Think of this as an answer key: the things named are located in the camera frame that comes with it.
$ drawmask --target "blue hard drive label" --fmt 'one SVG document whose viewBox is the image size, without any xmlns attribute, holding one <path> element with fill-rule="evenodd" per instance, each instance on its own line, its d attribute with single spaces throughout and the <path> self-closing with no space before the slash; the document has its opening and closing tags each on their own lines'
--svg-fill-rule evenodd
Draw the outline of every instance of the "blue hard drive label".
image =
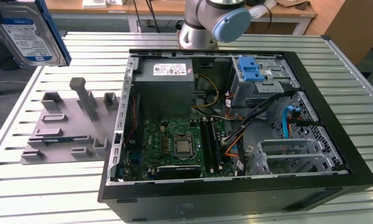
<svg viewBox="0 0 373 224">
<path fill-rule="evenodd" d="M 6 31 L 21 55 L 30 61 L 49 61 L 51 53 L 41 39 L 33 21 L 27 18 L 3 18 L 2 28 Z"/>
</svg>

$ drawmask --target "cardboard box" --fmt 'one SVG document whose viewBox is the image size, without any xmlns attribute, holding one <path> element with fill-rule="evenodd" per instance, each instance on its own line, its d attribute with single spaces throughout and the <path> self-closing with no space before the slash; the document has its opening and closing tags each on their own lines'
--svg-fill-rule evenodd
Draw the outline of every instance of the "cardboard box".
<svg viewBox="0 0 373 224">
<path fill-rule="evenodd" d="M 82 8 L 106 8 L 105 0 L 82 0 Z"/>
<path fill-rule="evenodd" d="M 298 5 L 307 0 L 275 0 L 277 3 L 279 3 L 283 7 Z"/>
<path fill-rule="evenodd" d="M 110 5 L 119 5 L 122 6 L 126 0 L 106 0 L 106 3 Z"/>
</svg>

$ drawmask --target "floor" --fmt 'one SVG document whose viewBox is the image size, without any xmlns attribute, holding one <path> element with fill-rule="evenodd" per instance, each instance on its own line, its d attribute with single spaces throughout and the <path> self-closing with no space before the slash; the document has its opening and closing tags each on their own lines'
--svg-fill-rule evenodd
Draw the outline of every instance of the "floor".
<svg viewBox="0 0 373 224">
<path fill-rule="evenodd" d="M 175 21 L 158 21 L 158 27 L 162 32 L 175 32 Z M 66 31 L 93 31 L 93 32 L 127 32 L 127 23 L 125 20 L 63 20 L 57 19 L 55 24 L 58 30 Z M 141 22 L 143 32 L 154 32 L 154 27 L 146 27 L 146 23 Z M 361 72 L 371 71 L 369 82 L 373 85 L 373 50 L 357 66 Z M 31 76 L 33 69 L 18 69 L 15 71 L 0 70 L 0 81 L 23 81 L 26 82 Z M 0 83 L 0 128 L 10 113 L 11 107 L 19 97 L 25 84 L 22 83 Z"/>
</svg>

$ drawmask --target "cpu socket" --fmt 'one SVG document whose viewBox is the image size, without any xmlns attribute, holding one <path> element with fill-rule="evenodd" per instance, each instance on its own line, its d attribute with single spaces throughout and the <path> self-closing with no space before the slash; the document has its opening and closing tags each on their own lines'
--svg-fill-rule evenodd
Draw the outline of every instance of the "cpu socket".
<svg viewBox="0 0 373 224">
<path fill-rule="evenodd" d="M 174 136 L 174 157 L 179 160 L 186 160 L 193 156 L 191 137 L 186 134 Z"/>
</svg>

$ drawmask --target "blue drive bay latch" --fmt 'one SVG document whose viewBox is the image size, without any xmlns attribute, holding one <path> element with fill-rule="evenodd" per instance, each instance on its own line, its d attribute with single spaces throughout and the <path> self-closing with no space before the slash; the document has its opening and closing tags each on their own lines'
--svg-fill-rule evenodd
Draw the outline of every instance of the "blue drive bay latch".
<svg viewBox="0 0 373 224">
<path fill-rule="evenodd" d="M 246 82 L 263 81 L 259 73 L 259 65 L 253 57 L 238 57 L 238 68 L 242 73 L 242 80 Z"/>
</svg>

